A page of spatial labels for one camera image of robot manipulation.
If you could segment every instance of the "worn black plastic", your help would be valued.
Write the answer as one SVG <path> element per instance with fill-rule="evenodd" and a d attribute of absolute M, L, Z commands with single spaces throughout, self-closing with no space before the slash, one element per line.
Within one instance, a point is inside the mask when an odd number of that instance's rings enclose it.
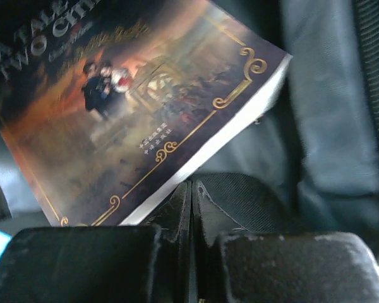
<path fill-rule="evenodd" d="M 352 234 L 229 234 L 209 254 L 208 303 L 379 303 L 375 259 Z"/>
<path fill-rule="evenodd" d="M 154 226 L 24 230 L 0 259 L 0 303 L 168 302 L 160 247 Z"/>
<path fill-rule="evenodd" d="M 141 225 L 157 224 L 162 228 L 165 297 L 185 302 L 190 275 L 191 183 L 181 183 L 172 196 L 153 211 Z"/>

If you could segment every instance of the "paperback book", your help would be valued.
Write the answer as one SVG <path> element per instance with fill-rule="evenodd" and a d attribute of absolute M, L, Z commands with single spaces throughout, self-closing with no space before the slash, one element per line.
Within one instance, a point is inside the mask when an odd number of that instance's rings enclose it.
<path fill-rule="evenodd" d="M 0 132 L 55 226 L 140 223 L 272 106 L 291 58 L 207 0 L 55 0 L 11 36 Z"/>

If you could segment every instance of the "gold ornamental border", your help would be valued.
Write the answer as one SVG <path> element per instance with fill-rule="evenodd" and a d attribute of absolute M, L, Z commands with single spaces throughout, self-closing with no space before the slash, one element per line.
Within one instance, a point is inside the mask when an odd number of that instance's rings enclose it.
<path fill-rule="evenodd" d="M 156 165 L 154 168 L 152 168 L 143 178 L 141 178 L 124 196 L 122 196 L 122 199 L 126 198 L 136 187 L 138 187 L 157 167 L 163 163 L 166 158 L 168 157 L 169 154 L 175 152 L 185 141 L 187 141 L 194 133 L 196 133 L 211 117 L 213 117 L 218 110 L 225 109 L 227 106 L 229 106 L 233 100 L 235 100 L 252 82 L 253 80 L 251 79 L 250 73 L 254 74 L 262 74 L 266 71 L 267 69 L 267 62 L 264 61 L 263 59 L 256 58 L 255 57 L 255 51 L 247 47 L 246 44 L 238 39 L 236 36 L 234 36 L 231 32 L 229 32 L 226 28 L 224 28 L 219 22 L 216 22 L 214 19 L 207 15 L 203 15 L 203 18 L 207 20 L 209 23 L 211 23 L 214 27 L 216 27 L 218 30 L 220 30 L 222 33 L 226 34 L 229 38 L 231 38 L 233 41 L 235 41 L 237 44 L 239 44 L 242 48 L 239 51 L 239 54 L 242 56 L 248 56 L 248 60 L 246 61 L 246 64 L 244 65 L 244 80 L 240 82 L 240 84 L 233 89 L 233 91 L 228 94 L 226 98 L 222 97 L 216 97 L 212 100 L 212 104 L 215 107 L 211 113 L 204 118 L 204 120 L 197 125 L 196 128 L 194 128 L 181 142 L 167 142 L 163 148 L 159 149 L 156 152 Z M 8 127 L 4 123 L 4 119 L 0 116 L 0 120 L 5 128 Z M 38 188 L 42 192 L 45 200 L 47 201 L 47 204 L 49 205 L 49 208 L 52 210 L 54 216 L 60 223 L 60 226 L 66 227 L 69 224 L 69 218 L 68 217 L 62 217 L 59 215 L 55 208 L 53 207 L 52 203 L 49 201 L 49 198 L 47 197 L 44 189 L 40 185 L 40 182 L 36 178 L 35 174 L 33 173 L 33 170 L 29 166 L 23 152 L 21 151 L 21 148 L 16 144 L 16 140 L 14 137 L 11 135 L 11 133 L 8 131 L 11 140 L 13 141 L 13 144 L 16 146 L 18 151 L 20 152 L 20 155 L 22 157 L 22 160 L 25 163 L 25 166 L 27 167 L 29 173 L 35 180 L 36 184 L 38 185 Z M 105 211 L 101 216 L 99 216 L 94 222 L 91 224 L 84 224 L 80 223 L 75 226 L 77 227 L 87 227 L 87 226 L 99 226 L 102 223 L 104 223 L 119 207 L 121 206 L 121 198 L 117 195 L 113 195 L 109 199 L 109 208 L 107 211 Z"/>

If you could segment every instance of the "figure in dark clothing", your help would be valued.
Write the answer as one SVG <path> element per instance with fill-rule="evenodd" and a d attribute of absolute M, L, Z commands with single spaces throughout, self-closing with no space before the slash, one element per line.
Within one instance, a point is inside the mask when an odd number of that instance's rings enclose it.
<path fill-rule="evenodd" d="M 86 85 L 81 88 L 84 93 L 86 110 L 96 110 L 103 119 L 108 120 L 107 105 L 111 85 L 104 83 L 104 79 L 99 75 L 97 65 L 94 62 L 86 63 L 83 67 L 83 73 L 87 77 Z"/>
<path fill-rule="evenodd" d="M 100 64 L 99 71 L 104 86 L 110 88 L 110 93 L 107 97 L 110 117 L 121 118 L 125 116 L 129 112 L 125 94 L 133 82 L 129 69 L 115 68 L 110 61 L 104 61 Z"/>

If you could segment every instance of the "black mesh fabric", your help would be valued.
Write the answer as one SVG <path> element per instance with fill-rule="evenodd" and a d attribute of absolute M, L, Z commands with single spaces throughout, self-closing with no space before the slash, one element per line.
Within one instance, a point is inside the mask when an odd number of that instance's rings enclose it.
<path fill-rule="evenodd" d="M 212 201 L 245 229 L 257 233 L 309 231 L 287 211 L 271 190 L 258 179 L 242 174 L 195 175 Z"/>
<path fill-rule="evenodd" d="M 195 184 L 195 192 L 194 207 L 197 207 L 196 213 L 202 221 L 200 228 L 207 246 L 212 246 L 221 232 L 247 230 L 214 203 L 202 182 L 198 181 Z"/>

